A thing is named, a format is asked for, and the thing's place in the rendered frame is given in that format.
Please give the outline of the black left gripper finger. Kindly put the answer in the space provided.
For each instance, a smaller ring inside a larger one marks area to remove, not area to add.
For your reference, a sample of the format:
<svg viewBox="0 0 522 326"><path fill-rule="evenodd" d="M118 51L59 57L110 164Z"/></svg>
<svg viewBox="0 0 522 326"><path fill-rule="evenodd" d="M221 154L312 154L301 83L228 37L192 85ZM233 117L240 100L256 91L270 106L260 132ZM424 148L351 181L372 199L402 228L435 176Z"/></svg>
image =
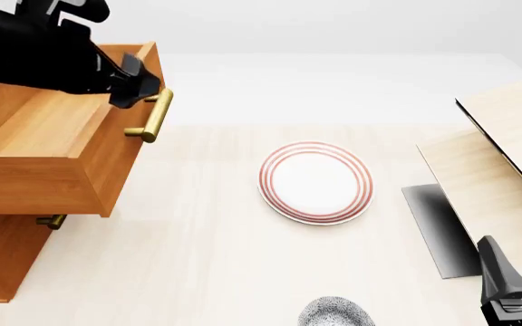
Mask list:
<svg viewBox="0 0 522 326"><path fill-rule="evenodd" d="M125 72L125 94L133 98L146 98L158 94L160 78L146 69L144 63L136 56L125 53L121 69Z"/></svg>
<svg viewBox="0 0 522 326"><path fill-rule="evenodd" d="M110 90L109 103L116 108L129 109L150 95L150 86L115 87Z"/></svg>

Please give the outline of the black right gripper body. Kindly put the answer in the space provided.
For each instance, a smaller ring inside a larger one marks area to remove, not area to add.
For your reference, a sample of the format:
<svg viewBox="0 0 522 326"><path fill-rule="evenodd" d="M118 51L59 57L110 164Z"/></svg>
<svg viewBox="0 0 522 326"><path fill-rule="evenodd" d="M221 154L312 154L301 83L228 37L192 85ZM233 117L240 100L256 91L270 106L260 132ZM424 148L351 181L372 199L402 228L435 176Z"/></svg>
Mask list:
<svg viewBox="0 0 522 326"><path fill-rule="evenodd" d="M488 326L522 326L521 297L481 298L481 311Z"/></svg>

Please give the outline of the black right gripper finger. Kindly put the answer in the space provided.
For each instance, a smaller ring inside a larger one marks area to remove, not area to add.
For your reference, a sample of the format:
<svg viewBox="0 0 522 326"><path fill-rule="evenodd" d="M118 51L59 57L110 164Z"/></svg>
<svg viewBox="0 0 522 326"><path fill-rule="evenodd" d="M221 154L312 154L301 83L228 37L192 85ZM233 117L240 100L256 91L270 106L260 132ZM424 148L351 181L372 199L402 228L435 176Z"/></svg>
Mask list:
<svg viewBox="0 0 522 326"><path fill-rule="evenodd" d="M491 235L477 243L482 268L482 304L491 301L522 300L522 276L504 255Z"/></svg>

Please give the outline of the wooden drawer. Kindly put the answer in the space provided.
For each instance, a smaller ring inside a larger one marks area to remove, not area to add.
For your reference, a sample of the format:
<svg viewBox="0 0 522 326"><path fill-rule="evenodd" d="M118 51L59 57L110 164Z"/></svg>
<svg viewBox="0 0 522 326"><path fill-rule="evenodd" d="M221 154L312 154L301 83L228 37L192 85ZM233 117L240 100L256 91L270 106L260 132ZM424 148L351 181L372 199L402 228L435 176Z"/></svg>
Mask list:
<svg viewBox="0 0 522 326"><path fill-rule="evenodd" d="M0 215L109 216L143 144L151 102L0 83Z"/></svg>

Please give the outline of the grey patterned bowl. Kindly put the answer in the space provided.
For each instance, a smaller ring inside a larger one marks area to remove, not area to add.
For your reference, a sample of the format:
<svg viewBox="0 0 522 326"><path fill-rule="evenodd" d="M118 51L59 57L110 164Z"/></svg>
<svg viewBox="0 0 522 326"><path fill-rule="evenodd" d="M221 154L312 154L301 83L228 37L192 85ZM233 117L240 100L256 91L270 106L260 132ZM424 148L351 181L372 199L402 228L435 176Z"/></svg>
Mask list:
<svg viewBox="0 0 522 326"><path fill-rule="evenodd" d="M308 303L297 326L376 326L372 317L346 298L325 296Z"/></svg>

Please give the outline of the pale wood box black edge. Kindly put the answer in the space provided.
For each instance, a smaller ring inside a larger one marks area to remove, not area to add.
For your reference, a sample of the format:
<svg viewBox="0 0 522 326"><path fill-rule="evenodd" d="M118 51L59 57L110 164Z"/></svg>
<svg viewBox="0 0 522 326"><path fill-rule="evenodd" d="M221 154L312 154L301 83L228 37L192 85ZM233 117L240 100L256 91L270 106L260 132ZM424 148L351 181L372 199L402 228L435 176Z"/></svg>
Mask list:
<svg viewBox="0 0 522 326"><path fill-rule="evenodd" d="M418 146L469 238L522 274L522 81L456 100L472 129Z"/></svg>

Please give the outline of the white plate with red rings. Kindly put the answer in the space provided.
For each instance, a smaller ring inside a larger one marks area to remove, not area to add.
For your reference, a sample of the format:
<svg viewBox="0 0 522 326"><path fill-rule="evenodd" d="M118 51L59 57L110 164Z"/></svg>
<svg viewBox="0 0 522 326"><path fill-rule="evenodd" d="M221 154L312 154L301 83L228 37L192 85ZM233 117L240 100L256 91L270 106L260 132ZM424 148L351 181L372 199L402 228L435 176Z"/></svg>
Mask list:
<svg viewBox="0 0 522 326"><path fill-rule="evenodd" d="M348 149L320 141L289 143L268 154L257 188L278 214L307 225L339 225L374 199L371 170Z"/></svg>

